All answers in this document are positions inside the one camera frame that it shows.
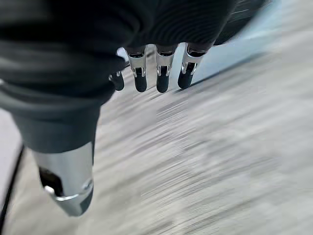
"wooden floor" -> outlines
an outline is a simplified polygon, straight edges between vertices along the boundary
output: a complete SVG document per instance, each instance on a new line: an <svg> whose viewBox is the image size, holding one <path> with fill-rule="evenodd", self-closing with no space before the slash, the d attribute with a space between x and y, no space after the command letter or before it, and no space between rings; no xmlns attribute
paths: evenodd
<svg viewBox="0 0 313 235"><path fill-rule="evenodd" d="M103 107L88 212L68 218L27 154L6 235L311 235L313 2L284 0L265 55L186 91Z"/></svg>

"robotic finger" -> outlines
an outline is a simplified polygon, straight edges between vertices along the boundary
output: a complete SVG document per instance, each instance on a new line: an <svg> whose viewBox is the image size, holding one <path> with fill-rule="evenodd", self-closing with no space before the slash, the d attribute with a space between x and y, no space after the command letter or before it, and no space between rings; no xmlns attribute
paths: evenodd
<svg viewBox="0 0 313 235"><path fill-rule="evenodd" d="M121 91L124 89L124 79L121 71L113 73L109 76L109 80L114 84L116 91Z"/></svg>
<svg viewBox="0 0 313 235"><path fill-rule="evenodd" d="M178 85L180 88L187 89L190 86L197 67L211 46L212 44L187 44L183 54L181 71L178 79Z"/></svg>
<svg viewBox="0 0 313 235"><path fill-rule="evenodd" d="M142 47L127 47L125 48L131 69L134 74L135 86L137 91L144 92L147 89L146 67L147 54L146 46Z"/></svg>
<svg viewBox="0 0 313 235"><path fill-rule="evenodd" d="M167 47L156 45L156 88L160 93L164 93L168 89L169 76L177 46L177 44Z"/></svg>

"robotic hand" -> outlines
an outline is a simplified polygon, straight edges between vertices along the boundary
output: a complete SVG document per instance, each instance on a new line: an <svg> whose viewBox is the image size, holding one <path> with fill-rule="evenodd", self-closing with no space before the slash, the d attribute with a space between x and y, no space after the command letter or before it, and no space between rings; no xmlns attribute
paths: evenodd
<svg viewBox="0 0 313 235"><path fill-rule="evenodd" d="M82 215L91 202L100 107L124 87L125 62L117 50L125 48L135 87L144 92L146 45L156 45L163 93L175 50L186 42L178 81L186 89L210 48L237 33L265 2L1 1L0 107L11 112L33 152L44 190L70 216ZM231 31L245 4L250 15Z"/></svg>

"gray floor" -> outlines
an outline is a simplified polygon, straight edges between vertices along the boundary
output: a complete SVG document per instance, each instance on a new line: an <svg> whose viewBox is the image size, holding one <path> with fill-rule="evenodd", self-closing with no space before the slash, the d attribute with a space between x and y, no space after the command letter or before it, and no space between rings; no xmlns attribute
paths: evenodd
<svg viewBox="0 0 313 235"><path fill-rule="evenodd" d="M5 234L311 235L313 2L284 10L268 53L186 91L150 80L139 94L125 71L99 121L86 215L48 199L27 154Z"/></svg>

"black cable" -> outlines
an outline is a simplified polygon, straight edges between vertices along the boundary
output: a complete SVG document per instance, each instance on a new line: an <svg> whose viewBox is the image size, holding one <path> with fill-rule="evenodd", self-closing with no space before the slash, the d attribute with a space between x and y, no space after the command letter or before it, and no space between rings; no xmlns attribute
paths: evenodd
<svg viewBox="0 0 313 235"><path fill-rule="evenodd" d="M25 147L24 147L24 145L22 145L21 149L20 149L20 152L19 152L18 159L17 159L16 164L15 164L15 168L14 168L14 171L13 171L13 174L12 174L11 181L10 181L10 184L9 184L9 187L8 187L5 199L4 199L3 207L2 207L2 210L1 210L1 216L0 216L0 235L3 232L6 213L7 213L8 207L9 207L9 203L10 203L10 199L11 199L11 196L12 196L12 191L13 191L13 188L14 188L14 184L15 184L15 181L16 181L16 178L17 178L17 174L19 172L19 166L20 166L20 163L21 163L21 160L22 160L24 149L25 149Z"/></svg>

